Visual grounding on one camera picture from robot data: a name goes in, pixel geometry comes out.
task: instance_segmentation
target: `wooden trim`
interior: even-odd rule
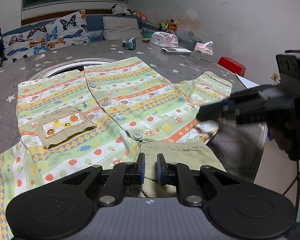
[[[39,16],[23,19],[23,20],[21,20],[21,26],[28,25],[31,23],[36,23],[36,22],[42,22],[42,21],[46,21],[46,20],[50,20],[50,19],[60,18],[60,17],[66,16],[68,14],[77,12],[77,11],[79,11],[79,10],[48,13],[48,14],[44,14],[44,15],[39,15]],[[86,15],[89,15],[89,14],[111,14],[112,15],[111,9],[87,9],[85,11],[86,11]]]

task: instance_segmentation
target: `pillow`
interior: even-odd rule
[[[141,38],[138,21],[134,18],[103,17],[103,37],[105,40]]]
[[[2,65],[49,51],[46,47],[46,26],[35,27],[30,31],[3,37],[4,53]]]
[[[46,27],[49,50],[91,42],[85,10],[53,20]]]

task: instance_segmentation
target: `tissue box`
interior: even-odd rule
[[[194,47],[192,56],[210,62],[213,56],[212,48],[208,47],[210,44],[213,44],[212,41],[209,41],[205,44],[198,42]]]
[[[164,32],[153,33],[151,43],[165,48],[177,48],[179,46],[178,38],[175,34]]]

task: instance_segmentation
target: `green object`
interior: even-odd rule
[[[142,35],[142,37],[144,37],[144,38],[151,38],[152,37],[152,33],[144,33]]]

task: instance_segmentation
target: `embroidered patch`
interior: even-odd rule
[[[82,119],[79,113],[76,113],[68,114],[58,119],[51,120],[43,124],[41,127],[45,137],[50,138],[69,127],[73,127],[84,122],[86,122],[86,120]]]

